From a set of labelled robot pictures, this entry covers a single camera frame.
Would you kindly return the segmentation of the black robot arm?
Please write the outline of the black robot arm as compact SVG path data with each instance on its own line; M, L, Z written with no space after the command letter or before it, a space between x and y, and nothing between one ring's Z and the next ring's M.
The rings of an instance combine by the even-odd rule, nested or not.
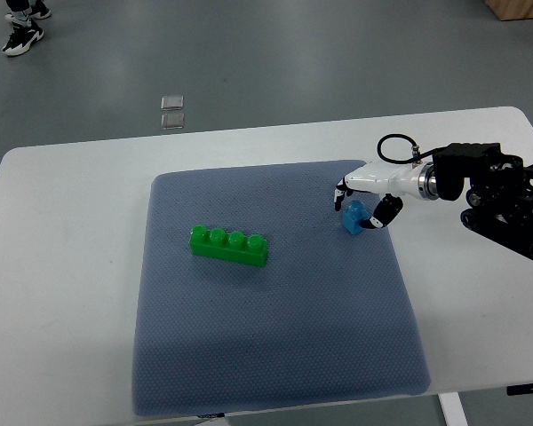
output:
M533 164L499 143L452 143L429 152L440 199L465 195L465 228L533 261Z

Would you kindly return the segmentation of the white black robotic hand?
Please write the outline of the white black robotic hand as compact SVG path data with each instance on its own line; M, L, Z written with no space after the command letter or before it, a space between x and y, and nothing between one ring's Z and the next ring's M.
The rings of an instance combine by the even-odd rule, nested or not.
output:
M353 193L382 193L384 197L369 218L359 222L364 229L388 226L402 210L402 196L409 194L420 200L438 199L432 163L392 164L368 162L346 174L336 185L334 208L340 211L342 202Z

